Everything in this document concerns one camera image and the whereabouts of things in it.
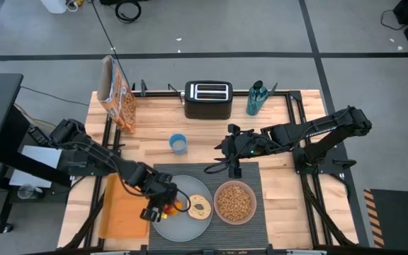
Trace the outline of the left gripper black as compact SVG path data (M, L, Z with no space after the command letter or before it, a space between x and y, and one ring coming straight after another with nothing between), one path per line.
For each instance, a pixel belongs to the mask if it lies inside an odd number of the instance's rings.
M177 185L172 181L172 175L152 172L142 182L140 190L142 195L149 199L147 207L140 214L140 218L150 222L160 222L168 215L166 209L172 206L180 206L181 201L177 198Z

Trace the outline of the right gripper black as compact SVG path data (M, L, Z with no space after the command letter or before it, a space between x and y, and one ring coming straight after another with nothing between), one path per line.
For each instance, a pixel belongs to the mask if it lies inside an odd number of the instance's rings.
M253 130L241 131L235 124L228 125L230 135L214 149L222 150L221 160L226 160L228 176L232 179L242 177L242 169L239 165L240 159L257 157L264 153L264 139L254 133Z

